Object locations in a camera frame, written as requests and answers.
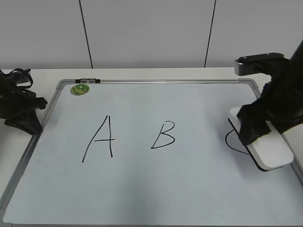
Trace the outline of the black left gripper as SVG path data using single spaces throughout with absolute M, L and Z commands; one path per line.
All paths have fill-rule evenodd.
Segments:
M 45 109 L 47 101 L 43 97 L 24 96 L 7 89 L 0 90 L 0 117 L 8 118 L 4 124 L 20 129 L 30 135 L 43 130 L 35 109 Z

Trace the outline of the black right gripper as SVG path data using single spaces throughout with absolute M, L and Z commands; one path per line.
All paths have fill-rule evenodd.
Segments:
M 238 133 L 243 145 L 271 132 L 271 122 L 280 134 L 303 122 L 303 61 L 285 59 L 271 81 L 263 87 L 259 99 L 243 105 L 237 113 L 241 123 Z

